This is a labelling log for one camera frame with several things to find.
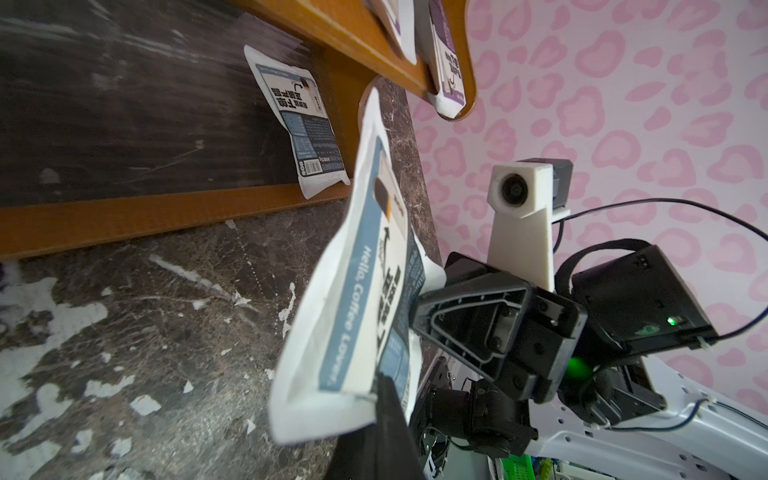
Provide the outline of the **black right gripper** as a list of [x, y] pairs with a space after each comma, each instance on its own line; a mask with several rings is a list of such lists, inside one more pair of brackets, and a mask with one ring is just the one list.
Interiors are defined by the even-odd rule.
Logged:
[[576, 302], [459, 253], [411, 308], [415, 332], [514, 401], [551, 401], [587, 321]]

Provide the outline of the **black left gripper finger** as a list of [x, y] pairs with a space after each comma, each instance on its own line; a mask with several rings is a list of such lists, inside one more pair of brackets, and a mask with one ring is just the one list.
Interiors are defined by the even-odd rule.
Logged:
[[341, 435], [325, 479], [424, 479], [415, 440], [393, 380], [377, 375], [375, 422]]

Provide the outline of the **purple coffee bag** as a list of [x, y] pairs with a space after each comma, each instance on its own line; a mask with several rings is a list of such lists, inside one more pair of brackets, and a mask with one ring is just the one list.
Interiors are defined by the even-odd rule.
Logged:
[[368, 0], [365, 5], [377, 16], [402, 56], [417, 64], [413, 0]]
[[428, 98], [437, 113], [456, 119], [466, 106], [466, 92], [448, 19], [439, 0], [416, 0], [416, 51], [430, 68], [436, 93]]

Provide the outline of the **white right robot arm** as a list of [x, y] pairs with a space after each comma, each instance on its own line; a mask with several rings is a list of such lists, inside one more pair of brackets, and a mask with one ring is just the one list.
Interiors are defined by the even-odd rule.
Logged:
[[646, 434], [679, 446], [699, 469], [765, 478], [766, 422], [652, 362], [722, 339], [670, 261], [644, 240], [605, 248], [619, 257], [579, 271], [581, 255], [572, 255], [553, 291], [452, 254], [448, 284], [418, 299], [411, 324], [475, 377], [469, 389], [430, 388], [418, 432], [493, 459], [520, 456], [548, 441], [531, 405], [558, 400], [585, 424], [582, 455], [626, 467], [640, 454], [624, 440]]

